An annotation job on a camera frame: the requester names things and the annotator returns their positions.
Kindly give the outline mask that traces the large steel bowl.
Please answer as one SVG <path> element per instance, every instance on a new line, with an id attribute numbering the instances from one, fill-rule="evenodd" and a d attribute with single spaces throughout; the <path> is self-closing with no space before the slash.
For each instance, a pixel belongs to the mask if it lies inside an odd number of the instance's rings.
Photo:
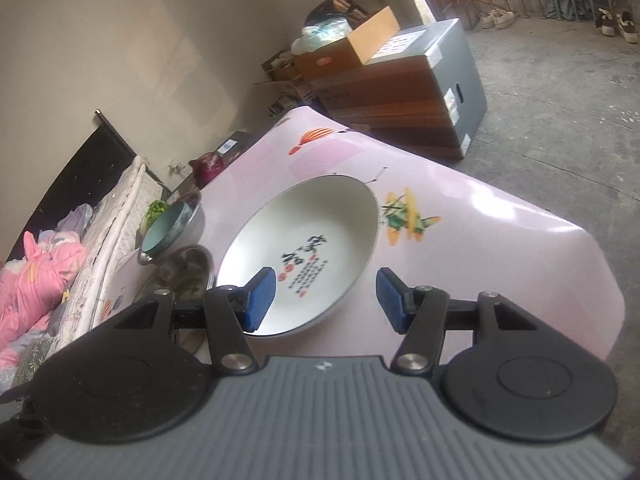
<path id="1" fill-rule="evenodd" d="M 167 254 L 175 244 L 197 242 L 205 226 L 201 200 L 201 192 L 194 190 L 170 204 L 142 237 L 137 262 L 147 266 Z"/>

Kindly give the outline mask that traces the white printed plate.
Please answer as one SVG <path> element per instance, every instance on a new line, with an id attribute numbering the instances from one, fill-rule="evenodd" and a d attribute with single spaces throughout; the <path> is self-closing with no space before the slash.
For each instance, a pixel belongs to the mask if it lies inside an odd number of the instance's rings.
<path id="1" fill-rule="evenodd" d="M 317 322 L 354 286 L 378 239 L 378 202 L 363 182 L 330 174 L 296 184 L 258 210 L 221 259 L 217 283 L 270 278 L 247 301 L 244 332 L 275 337 Z"/>

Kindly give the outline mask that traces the green ceramic bowl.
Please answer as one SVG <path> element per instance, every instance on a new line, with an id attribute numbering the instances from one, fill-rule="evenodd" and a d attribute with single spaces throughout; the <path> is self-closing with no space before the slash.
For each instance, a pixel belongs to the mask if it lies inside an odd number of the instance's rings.
<path id="1" fill-rule="evenodd" d="M 168 248 L 183 232 L 194 215 L 194 209 L 185 201 L 170 205 L 146 231 L 140 252 L 146 258 L 155 258 Z"/>

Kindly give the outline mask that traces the small steel bowl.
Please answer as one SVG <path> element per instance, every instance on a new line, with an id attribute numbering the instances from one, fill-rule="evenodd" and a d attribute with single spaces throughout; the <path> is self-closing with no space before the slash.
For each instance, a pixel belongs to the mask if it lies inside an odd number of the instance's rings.
<path id="1" fill-rule="evenodd" d="M 201 245 L 184 246 L 151 264 L 151 273 L 134 300 L 157 289 L 169 289 L 178 301 L 202 299 L 215 284 L 214 263 Z"/>

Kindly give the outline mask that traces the napa cabbage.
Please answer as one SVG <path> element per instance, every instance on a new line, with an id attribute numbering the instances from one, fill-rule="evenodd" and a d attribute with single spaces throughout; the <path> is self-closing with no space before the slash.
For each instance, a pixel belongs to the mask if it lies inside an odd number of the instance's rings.
<path id="1" fill-rule="evenodd" d="M 167 208 L 168 206 L 164 200 L 154 200 L 154 202 L 150 203 L 142 221 L 144 229 L 148 230 Z"/>

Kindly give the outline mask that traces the white mattress bed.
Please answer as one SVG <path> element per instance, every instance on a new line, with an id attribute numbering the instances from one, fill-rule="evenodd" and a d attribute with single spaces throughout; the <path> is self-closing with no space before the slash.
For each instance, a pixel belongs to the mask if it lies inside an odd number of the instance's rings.
<path id="1" fill-rule="evenodd" d="M 162 186 L 148 173 L 146 160 L 136 156 L 80 226 L 74 226 L 72 218 L 66 217 L 55 229 L 34 235 L 41 242 L 49 232 L 74 231 L 80 236 L 87 257 L 50 318 L 17 341 L 21 359 L 9 380 L 1 382 L 2 391 L 27 382 L 45 359 L 100 322 L 115 271 L 122 259 L 136 250 L 143 217 L 150 203 L 162 194 Z"/>

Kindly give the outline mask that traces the dark printed flat box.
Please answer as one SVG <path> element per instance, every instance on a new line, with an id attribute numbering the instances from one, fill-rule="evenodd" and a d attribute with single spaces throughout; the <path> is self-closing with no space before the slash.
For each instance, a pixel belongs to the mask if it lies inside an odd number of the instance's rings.
<path id="1" fill-rule="evenodd" d="M 258 140 L 256 133 L 235 131 L 213 151 L 191 159 L 182 168 L 180 183 L 166 195 L 168 203 L 193 190 L 205 188 Z"/>

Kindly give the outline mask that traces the pink blanket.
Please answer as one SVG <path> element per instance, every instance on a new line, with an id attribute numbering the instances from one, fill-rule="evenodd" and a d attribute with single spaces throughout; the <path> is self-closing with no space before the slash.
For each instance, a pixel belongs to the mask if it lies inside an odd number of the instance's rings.
<path id="1" fill-rule="evenodd" d="M 74 231 L 52 231 L 41 242 L 27 231 L 23 248 L 23 258 L 1 269 L 2 382 L 9 380 L 21 359 L 17 341 L 50 318 L 87 257 Z"/>

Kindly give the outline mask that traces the large dark carton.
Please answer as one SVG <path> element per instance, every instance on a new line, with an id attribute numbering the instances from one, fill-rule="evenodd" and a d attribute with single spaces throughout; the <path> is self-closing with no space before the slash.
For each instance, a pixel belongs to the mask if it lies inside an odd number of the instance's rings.
<path id="1" fill-rule="evenodd" d="M 403 30 L 383 50 L 311 83 L 330 116 L 414 154 L 465 158 L 487 99 L 460 21 Z"/>

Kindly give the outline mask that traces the open cardboard box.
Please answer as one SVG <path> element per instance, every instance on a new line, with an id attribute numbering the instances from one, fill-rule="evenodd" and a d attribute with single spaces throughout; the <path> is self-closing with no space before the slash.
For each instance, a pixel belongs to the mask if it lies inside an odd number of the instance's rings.
<path id="1" fill-rule="evenodd" d="M 253 86 L 277 95 L 277 99 L 267 106 L 270 117 L 282 116 L 295 107 L 318 104 L 310 82 L 299 73 L 290 50 L 280 50 L 262 62 L 262 72 L 264 78 Z"/>

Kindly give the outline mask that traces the white plastic bag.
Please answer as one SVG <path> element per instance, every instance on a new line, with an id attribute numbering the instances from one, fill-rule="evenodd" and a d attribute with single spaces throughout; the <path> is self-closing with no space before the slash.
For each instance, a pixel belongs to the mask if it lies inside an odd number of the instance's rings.
<path id="1" fill-rule="evenodd" d="M 315 25 L 305 26 L 302 34 L 292 43 L 292 55 L 299 56 L 317 51 L 346 38 L 351 32 L 352 26 L 346 18 L 330 18 Z"/>

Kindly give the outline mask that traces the white shoe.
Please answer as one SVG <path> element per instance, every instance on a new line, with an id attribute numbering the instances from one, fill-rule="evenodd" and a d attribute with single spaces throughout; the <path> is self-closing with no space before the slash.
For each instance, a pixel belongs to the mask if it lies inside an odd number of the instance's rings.
<path id="1" fill-rule="evenodd" d="M 505 29 L 515 23 L 518 16 L 513 11 L 491 9 L 480 16 L 480 24 L 484 29 Z"/>

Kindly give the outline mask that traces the black bag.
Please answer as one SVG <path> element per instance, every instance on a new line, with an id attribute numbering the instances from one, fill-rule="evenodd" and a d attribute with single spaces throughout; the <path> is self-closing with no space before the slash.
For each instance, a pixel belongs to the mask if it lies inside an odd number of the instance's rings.
<path id="1" fill-rule="evenodd" d="M 366 22 L 371 14 L 354 0 L 324 0 L 312 9 L 304 21 L 305 26 L 314 26 L 329 20 L 344 18 L 352 29 Z"/>

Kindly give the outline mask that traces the dark shoe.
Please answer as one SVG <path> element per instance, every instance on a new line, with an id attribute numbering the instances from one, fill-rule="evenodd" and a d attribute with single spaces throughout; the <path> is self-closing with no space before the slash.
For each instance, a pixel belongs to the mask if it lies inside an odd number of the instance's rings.
<path id="1" fill-rule="evenodd" d="M 629 11 L 625 10 L 613 14 L 611 11 L 599 8 L 596 15 L 596 27 L 603 36 L 614 37 L 620 34 L 628 44 L 638 44 L 638 32 L 634 19 Z"/>

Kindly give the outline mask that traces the wall power socket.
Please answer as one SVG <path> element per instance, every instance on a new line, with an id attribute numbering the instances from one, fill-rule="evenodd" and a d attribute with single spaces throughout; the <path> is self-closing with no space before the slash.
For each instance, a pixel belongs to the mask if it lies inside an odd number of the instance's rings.
<path id="1" fill-rule="evenodd" d="M 183 172 L 183 163 L 178 160 L 172 160 L 169 165 L 169 173 L 173 176 L 174 174 L 182 174 Z"/>

